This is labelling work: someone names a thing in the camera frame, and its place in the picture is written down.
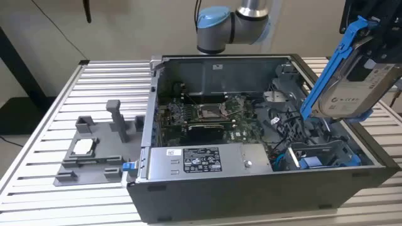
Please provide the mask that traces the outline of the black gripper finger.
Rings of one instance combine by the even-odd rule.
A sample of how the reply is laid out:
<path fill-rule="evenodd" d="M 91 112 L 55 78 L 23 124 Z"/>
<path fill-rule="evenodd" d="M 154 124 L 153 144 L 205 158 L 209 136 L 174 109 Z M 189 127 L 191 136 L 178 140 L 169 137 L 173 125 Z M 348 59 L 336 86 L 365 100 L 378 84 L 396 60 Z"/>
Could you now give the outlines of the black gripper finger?
<path fill-rule="evenodd" d="M 368 50 L 370 59 L 380 64 L 402 63 L 402 15 L 382 19 L 373 29 L 373 40 Z"/>
<path fill-rule="evenodd" d="M 341 17 L 341 33 L 346 32 L 348 26 L 350 24 L 350 17 L 353 17 L 356 0 L 346 0 L 344 6 L 344 13 Z"/>

